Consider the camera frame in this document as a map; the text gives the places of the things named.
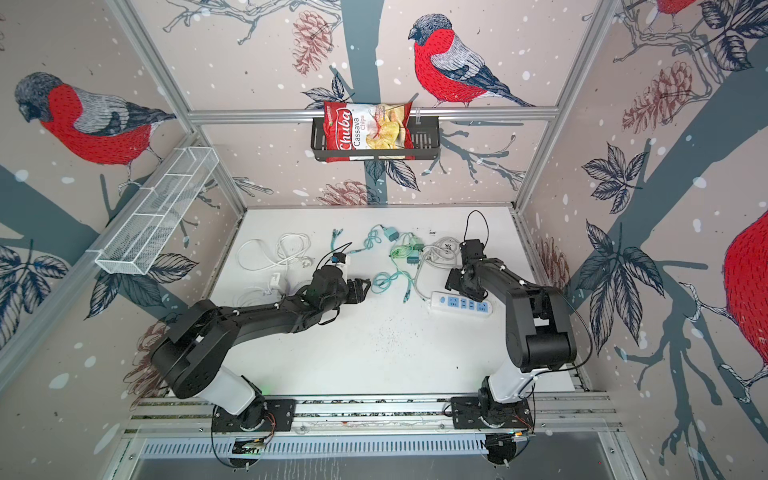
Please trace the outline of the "teal charger adapter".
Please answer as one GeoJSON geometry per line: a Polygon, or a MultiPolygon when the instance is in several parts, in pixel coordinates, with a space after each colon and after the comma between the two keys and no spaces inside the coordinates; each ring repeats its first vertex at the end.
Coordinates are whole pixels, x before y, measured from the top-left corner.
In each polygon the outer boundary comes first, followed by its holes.
{"type": "Polygon", "coordinates": [[[394,227],[383,227],[382,231],[390,242],[397,241],[400,236],[400,233],[394,227]]]}

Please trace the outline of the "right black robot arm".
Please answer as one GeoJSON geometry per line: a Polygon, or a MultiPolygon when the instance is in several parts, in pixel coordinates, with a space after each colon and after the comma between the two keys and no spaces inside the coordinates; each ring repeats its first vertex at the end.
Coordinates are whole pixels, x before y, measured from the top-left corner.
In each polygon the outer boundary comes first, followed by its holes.
{"type": "Polygon", "coordinates": [[[450,270],[445,288],[459,296],[457,306],[477,312],[489,296],[504,307],[507,359],[478,391],[485,419],[533,393],[538,379],[559,371],[577,356],[566,301],[555,287],[524,280],[503,261],[485,254],[478,239],[459,244],[461,265],[450,270]]]}

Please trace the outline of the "white power strip blue outlets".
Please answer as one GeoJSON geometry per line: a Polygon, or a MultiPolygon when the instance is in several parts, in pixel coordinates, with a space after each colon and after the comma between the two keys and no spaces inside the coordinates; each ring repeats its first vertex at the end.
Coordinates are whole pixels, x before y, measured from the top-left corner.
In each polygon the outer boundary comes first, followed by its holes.
{"type": "Polygon", "coordinates": [[[489,317],[493,313],[489,302],[477,302],[451,292],[433,292],[429,306],[434,311],[464,316],[489,317]]]}

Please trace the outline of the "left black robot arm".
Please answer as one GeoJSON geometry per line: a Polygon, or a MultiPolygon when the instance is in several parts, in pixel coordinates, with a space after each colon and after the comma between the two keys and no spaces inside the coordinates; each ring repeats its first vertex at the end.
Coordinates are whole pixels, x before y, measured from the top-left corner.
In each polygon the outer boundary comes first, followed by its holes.
{"type": "Polygon", "coordinates": [[[199,301],[155,344],[151,364],[176,397],[202,398],[241,416],[259,407],[261,392],[224,366],[229,351],[247,341],[325,325],[326,314],[363,302],[371,286],[369,279],[349,279],[345,267],[331,264],[276,302],[235,308],[199,301]]]}

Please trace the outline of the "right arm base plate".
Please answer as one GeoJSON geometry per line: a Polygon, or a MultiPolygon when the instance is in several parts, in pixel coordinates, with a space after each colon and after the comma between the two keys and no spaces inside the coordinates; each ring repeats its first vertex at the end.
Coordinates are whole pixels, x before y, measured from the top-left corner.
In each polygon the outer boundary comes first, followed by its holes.
{"type": "Polygon", "coordinates": [[[484,403],[477,396],[457,396],[449,400],[446,415],[457,430],[531,430],[533,414],[527,400],[514,403],[484,403]]]}

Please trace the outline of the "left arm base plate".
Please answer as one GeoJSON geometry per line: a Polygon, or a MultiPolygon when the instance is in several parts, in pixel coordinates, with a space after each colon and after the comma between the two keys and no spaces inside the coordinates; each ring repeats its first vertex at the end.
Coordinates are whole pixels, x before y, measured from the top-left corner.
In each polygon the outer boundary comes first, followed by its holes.
{"type": "Polygon", "coordinates": [[[212,415],[213,433],[288,432],[291,430],[297,401],[292,398],[258,397],[235,416],[221,407],[212,415]]]}

